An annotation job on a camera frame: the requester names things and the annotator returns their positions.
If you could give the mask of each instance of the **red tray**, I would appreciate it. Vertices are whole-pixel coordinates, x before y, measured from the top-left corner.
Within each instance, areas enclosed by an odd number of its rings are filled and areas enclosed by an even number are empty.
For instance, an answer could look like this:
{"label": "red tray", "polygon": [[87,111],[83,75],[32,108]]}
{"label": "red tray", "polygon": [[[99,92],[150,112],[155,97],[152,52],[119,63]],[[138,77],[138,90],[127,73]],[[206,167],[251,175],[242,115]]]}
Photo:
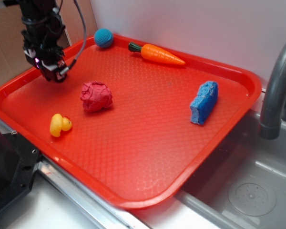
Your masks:
{"label": "red tray", "polygon": [[[105,200],[134,209],[172,196],[256,101],[261,83],[246,70],[172,50],[186,66],[146,61],[127,50],[129,41],[115,35],[101,49],[90,37],[63,83],[36,69],[14,78],[0,88],[0,119]],[[81,45],[65,50],[68,64]],[[113,107],[83,110],[88,81],[111,89]],[[199,126],[189,105],[206,81],[218,82],[219,97]],[[59,138],[49,132],[56,113],[73,123]]]}

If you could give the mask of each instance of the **orange carrot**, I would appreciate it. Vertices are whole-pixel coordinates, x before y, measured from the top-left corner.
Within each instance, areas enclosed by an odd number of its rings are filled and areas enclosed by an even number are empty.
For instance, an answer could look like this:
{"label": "orange carrot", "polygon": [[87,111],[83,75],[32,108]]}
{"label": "orange carrot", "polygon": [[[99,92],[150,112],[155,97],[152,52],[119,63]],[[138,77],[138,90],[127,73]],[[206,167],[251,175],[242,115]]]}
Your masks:
{"label": "orange carrot", "polygon": [[141,56],[144,59],[155,61],[159,63],[169,63],[169,64],[177,64],[177,65],[185,65],[185,62],[170,52],[152,45],[145,44],[140,46],[134,42],[130,42],[128,44],[128,50],[131,52],[140,52]]}

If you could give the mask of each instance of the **black machine part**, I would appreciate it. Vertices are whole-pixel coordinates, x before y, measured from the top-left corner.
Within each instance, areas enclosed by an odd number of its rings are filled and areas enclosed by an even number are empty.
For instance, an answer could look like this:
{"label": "black machine part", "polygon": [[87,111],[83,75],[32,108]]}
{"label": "black machine part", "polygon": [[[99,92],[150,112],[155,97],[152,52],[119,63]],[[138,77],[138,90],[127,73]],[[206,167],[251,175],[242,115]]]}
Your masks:
{"label": "black machine part", "polygon": [[60,72],[67,67],[63,60],[62,47],[57,45],[64,24],[55,0],[18,0],[22,12],[22,23],[27,30],[24,37],[24,53],[27,61],[38,68],[46,80],[63,82],[66,74]]}
{"label": "black machine part", "polygon": [[0,132],[0,213],[30,192],[40,156],[21,134]]}

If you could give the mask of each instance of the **blue ball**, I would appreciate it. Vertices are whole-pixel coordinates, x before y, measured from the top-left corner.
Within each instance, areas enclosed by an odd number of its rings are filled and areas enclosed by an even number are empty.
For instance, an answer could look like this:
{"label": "blue ball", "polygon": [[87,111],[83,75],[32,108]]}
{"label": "blue ball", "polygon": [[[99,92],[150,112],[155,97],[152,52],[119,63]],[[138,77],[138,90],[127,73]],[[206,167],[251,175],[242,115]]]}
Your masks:
{"label": "blue ball", "polygon": [[113,34],[108,29],[99,29],[94,35],[95,44],[101,48],[108,48],[113,43]]}

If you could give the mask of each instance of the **sink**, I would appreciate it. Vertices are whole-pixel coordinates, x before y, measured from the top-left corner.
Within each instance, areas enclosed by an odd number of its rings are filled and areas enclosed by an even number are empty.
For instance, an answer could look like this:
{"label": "sink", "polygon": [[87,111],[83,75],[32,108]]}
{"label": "sink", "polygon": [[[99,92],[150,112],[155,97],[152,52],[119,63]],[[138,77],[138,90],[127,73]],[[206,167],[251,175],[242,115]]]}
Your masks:
{"label": "sink", "polygon": [[258,119],[250,110],[178,194],[223,228],[286,229],[286,123],[264,140]]}

